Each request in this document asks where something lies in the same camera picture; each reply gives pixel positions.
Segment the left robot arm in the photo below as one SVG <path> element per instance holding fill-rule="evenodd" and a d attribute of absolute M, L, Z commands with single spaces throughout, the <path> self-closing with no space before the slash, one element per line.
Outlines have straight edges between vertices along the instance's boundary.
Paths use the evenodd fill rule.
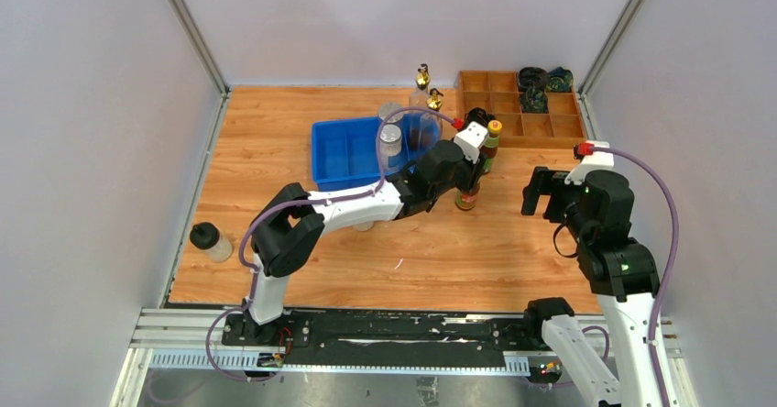
<path fill-rule="evenodd" d="M 475 186 L 486 156 L 459 139 L 437 142 L 401 170 L 361 188 L 308 192 L 286 185 L 251 222 L 238 259 L 252 274 L 240 311 L 245 336 L 260 346 L 280 334 L 290 275 L 308 261 L 319 239 L 333 231 L 428 213 L 442 195 Z"/>

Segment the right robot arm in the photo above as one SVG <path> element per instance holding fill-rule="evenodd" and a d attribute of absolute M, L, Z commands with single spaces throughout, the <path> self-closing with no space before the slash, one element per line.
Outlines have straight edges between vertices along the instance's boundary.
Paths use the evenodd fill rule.
<path fill-rule="evenodd" d="M 602 308 L 606 346 L 616 351 L 617 369 L 611 371 L 587 342 L 561 297 L 528 304 L 524 339 L 557 355 L 588 406 L 674 406 L 674 390 L 663 374 L 663 341 L 651 318 L 660 280 L 651 252 L 629 234 L 634 203 L 629 181 L 610 170 L 590 171 L 578 184 L 566 182 L 566 176 L 535 168 L 521 211 L 533 215 L 539 198 L 549 196 L 543 217 L 575 239 L 573 257 Z"/>

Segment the glass oil bottle gold spout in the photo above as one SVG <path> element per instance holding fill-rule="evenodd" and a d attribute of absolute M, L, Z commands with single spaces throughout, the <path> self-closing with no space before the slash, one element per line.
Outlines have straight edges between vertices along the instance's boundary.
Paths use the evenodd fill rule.
<path fill-rule="evenodd" d="M 409 96 L 408 106 L 427 106 L 429 98 L 431 75 L 427 63 L 421 63 L 415 76 L 415 89 Z"/>

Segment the blue label shaker jar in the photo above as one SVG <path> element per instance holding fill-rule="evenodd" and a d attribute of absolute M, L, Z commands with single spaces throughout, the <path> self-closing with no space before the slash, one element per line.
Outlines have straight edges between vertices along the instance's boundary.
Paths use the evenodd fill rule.
<path fill-rule="evenodd" d="M 378 135 L 379 156 L 386 173 L 398 170 L 404 164 L 403 134 L 399 126 L 386 124 Z"/>

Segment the sauce bottle yellow cap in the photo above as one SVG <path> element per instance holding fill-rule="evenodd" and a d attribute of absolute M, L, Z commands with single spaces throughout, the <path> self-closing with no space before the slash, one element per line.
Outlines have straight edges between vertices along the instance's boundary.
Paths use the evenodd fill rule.
<path fill-rule="evenodd" d="M 498 153 L 502 128 L 502 123 L 496 119 L 489 121 L 487 124 L 488 136 L 481 148 L 482 153 L 485 155 L 484 174 L 488 174 L 492 170 L 494 159 Z"/>
<path fill-rule="evenodd" d="M 469 191 L 459 191 L 455 197 L 456 207 L 462 211 L 470 211 L 476 206 L 480 185 L 477 184 Z"/>

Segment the blue plastic divided bin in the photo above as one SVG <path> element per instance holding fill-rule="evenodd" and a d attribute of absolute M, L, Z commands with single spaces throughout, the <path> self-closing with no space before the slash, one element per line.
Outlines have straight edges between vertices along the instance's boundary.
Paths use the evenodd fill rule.
<path fill-rule="evenodd" d="M 424 153 L 419 152 L 417 144 L 420 118 L 419 114 L 407 114 L 401 122 L 404 164 L 399 169 Z M 378 117 L 369 116 L 312 125 L 312 180 L 320 191 L 350 189 L 378 181 L 375 143 L 379 124 Z"/>

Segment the silver lid powder jar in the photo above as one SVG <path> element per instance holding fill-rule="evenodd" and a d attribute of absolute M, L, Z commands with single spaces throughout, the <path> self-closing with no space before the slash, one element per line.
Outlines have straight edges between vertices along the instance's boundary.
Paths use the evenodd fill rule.
<path fill-rule="evenodd" d="M 402 105 L 397 102 L 386 102 L 382 104 L 378 109 L 378 118 L 381 122 L 385 122 L 386 125 L 400 126 L 404 117 L 404 113 L 400 112 L 396 114 L 396 111 L 400 110 Z"/>

